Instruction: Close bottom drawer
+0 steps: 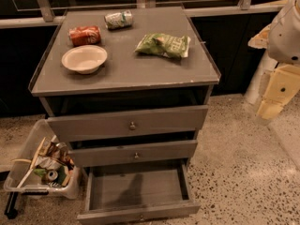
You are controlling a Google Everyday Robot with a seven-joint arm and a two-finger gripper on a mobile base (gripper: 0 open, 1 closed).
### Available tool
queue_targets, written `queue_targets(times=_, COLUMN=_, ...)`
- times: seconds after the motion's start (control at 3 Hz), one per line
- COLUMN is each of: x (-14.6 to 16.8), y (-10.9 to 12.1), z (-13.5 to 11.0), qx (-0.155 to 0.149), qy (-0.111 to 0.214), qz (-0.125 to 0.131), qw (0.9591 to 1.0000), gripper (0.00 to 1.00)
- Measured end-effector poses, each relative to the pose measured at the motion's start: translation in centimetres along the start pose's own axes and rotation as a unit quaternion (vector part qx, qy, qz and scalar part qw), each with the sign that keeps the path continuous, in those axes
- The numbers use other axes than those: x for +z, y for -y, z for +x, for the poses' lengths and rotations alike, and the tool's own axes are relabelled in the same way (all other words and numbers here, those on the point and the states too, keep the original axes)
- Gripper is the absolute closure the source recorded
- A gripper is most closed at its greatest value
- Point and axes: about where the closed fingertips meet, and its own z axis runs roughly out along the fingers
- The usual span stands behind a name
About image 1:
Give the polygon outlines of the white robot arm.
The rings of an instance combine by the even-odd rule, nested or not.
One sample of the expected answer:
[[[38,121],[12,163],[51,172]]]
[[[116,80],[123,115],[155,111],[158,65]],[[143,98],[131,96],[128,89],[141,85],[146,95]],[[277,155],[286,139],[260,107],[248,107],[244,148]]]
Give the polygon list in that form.
[[[300,0],[287,0],[274,20],[252,37],[248,46],[266,49],[268,56],[278,62],[257,110],[262,119],[271,120],[300,90]]]

